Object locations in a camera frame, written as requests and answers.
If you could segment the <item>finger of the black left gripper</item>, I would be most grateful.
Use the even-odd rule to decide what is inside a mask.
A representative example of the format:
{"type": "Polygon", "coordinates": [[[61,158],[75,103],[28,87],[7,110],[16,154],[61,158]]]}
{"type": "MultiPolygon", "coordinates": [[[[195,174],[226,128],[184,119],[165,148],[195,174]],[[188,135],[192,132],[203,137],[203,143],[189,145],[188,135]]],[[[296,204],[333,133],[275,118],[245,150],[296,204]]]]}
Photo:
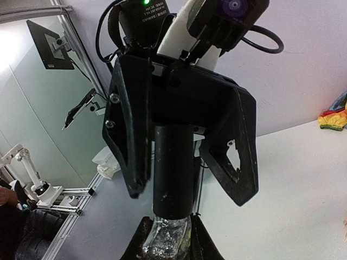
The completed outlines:
{"type": "Polygon", "coordinates": [[[242,206],[259,190],[256,101],[235,87],[206,127],[200,155],[233,202],[242,206]]]}
{"type": "Polygon", "coordinates": [[[117,159],[129,196],[137,199],[151,175],[151,62],[123,55],[116,59],[102,137],[117,159]]]}

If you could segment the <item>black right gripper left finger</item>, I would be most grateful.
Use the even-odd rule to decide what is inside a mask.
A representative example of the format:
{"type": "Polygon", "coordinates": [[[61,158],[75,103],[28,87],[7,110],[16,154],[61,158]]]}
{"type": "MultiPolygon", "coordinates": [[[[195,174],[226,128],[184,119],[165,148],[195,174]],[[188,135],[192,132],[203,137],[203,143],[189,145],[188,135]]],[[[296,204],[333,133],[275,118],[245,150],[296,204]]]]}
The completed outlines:
{"type": "Polygon", "coordinates": [[[132,239],[120,260],[143,260],[146,259],[143,253],[143,245],[147,240],[153,226],[150,217],[143,217],[138,225],[132,239]]]}

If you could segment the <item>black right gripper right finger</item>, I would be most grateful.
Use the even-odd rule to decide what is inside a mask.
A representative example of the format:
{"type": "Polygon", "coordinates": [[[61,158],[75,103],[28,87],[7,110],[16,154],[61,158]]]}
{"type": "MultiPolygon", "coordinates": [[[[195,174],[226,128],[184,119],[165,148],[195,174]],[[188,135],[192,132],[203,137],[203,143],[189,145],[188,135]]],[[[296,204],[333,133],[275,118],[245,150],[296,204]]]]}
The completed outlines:
{"type": "Polygon", "coordinates": [[[193,260],[224,260],[216,245],[203,225],[200,215],[192,214],[190,259],[193,260]]]}

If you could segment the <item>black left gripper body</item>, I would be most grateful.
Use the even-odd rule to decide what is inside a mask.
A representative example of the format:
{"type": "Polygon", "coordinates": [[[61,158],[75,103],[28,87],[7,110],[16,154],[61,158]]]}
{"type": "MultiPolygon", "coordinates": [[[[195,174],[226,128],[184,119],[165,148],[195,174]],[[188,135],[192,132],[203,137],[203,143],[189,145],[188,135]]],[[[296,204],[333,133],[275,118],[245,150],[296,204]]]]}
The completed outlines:
{"type": "Polygon", "coordinates": [[[219,111],[230,91],[242,88],[232,79],[182,61],[148,60],[151,130],[155,125],[178,124],[204,128],[206,132],[213,114],[219,111]]]}

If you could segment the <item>glitter nail polish bottle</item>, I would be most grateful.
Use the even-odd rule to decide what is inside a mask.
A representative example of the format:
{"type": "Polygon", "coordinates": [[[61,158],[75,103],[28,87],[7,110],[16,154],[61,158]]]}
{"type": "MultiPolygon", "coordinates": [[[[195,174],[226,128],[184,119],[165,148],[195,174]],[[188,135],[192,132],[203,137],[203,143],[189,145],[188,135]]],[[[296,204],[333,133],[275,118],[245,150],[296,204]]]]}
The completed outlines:
{"type": "Polygon", "coordinates": [[[143,246],[144,259],[189,259],[192,223],[190,217],[165,219],[153,216],[153,225],[143,246]]]}

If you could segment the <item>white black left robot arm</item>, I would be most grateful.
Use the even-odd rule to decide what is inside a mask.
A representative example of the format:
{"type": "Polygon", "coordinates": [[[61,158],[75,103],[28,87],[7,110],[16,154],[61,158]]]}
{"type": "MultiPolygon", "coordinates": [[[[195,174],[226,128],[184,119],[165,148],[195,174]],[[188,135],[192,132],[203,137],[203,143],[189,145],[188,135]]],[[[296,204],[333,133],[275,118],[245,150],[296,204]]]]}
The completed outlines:
{"type": "Polygon", "coordinates": [[[165,1],[112,6],[108,30],[115,61],[102,136],[120,164],[131,198],[151,177],[158,152],[155,209],[187,211],[193,203],[192,138],[227,195],[242,206],[259,189],[256,102],[235,81],[182,58],[160,54],[175,14],[165,1]]]}

